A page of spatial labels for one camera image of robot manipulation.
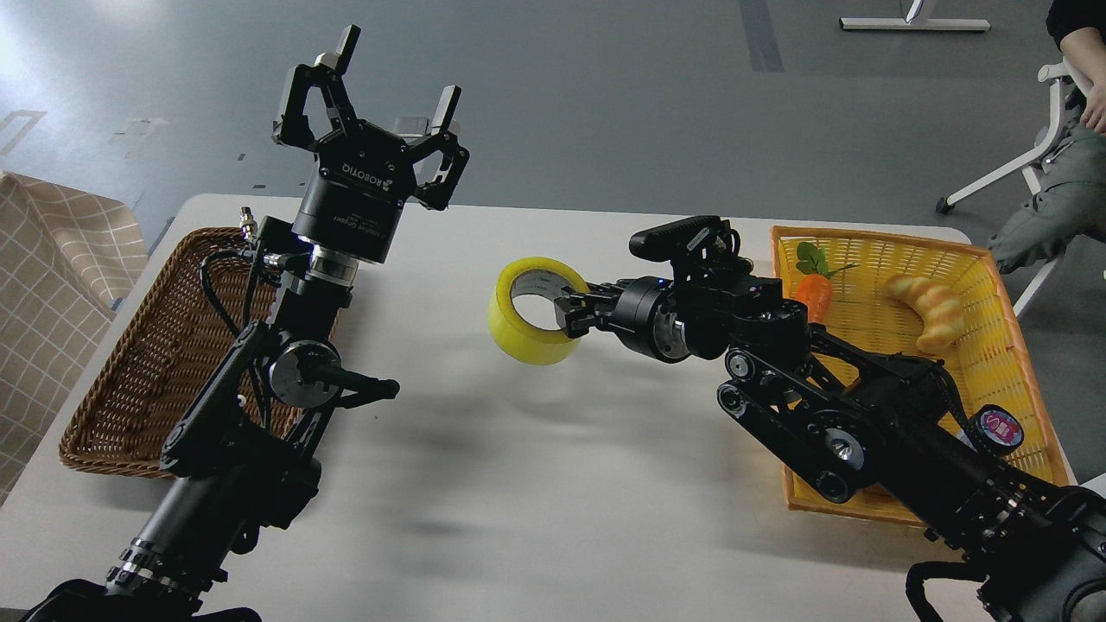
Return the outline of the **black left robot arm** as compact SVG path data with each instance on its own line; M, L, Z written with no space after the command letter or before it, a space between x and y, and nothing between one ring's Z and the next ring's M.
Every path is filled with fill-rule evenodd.
M335 51L289 71L272 137L311 153L315 173L294 221L255 225L246 210L244 243L213 252L248 265L244 319L228 322L232 346L163 440L169 491L102 582L59 584L27 621L200 621L226 556L319 493L335 411L397 397L395 379L345 369L328 336L359 265L386 260L404 205L446 209L469 153L450 129L458 86L413 139L357 117L343 79L358 39L347 25Z

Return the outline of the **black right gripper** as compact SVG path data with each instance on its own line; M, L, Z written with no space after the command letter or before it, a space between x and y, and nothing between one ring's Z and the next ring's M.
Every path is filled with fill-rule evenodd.
M554 300L559 326L566 336L580 339L588 334L596 326L597 315L598 330L615 334L624 346L645 357L660 362L690 357L672 298L672 280L641 276L585 286L588 291L565 286Z

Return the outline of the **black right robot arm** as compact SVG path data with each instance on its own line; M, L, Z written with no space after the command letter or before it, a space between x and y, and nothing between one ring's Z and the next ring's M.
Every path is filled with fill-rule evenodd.
M925 538L960 562L920 562L906 594L921 621L939 614L929 579L973 581L997 621L1102 621L1103 497L1000 460L969 426L945 364L864 351L808 322L778 278L759 278L741 239L716 216L632 236L629 251L670 263L671 278L568 284L554 296L570 338L615 333L647 357L723 357L716 401L830 502L878 485L924 520Z

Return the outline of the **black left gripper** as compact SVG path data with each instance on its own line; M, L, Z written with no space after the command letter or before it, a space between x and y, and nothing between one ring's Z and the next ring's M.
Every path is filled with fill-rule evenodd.
M383 263L392 248L403 205L413 197L428 210L446 210L469 160L451 129L462 89L442 90L429 129L410 145L390 131L356 118L345 75L359 39L359 25L342 31L334 52L312 66L289 71L284 107L273 122L274 143L316 153L317 170L307 182L291 230L298 237L365 263ZM315 137L309 127L309 91L316 89L327 108L331 133ZM415 188L413 164L442 155L430 182Z

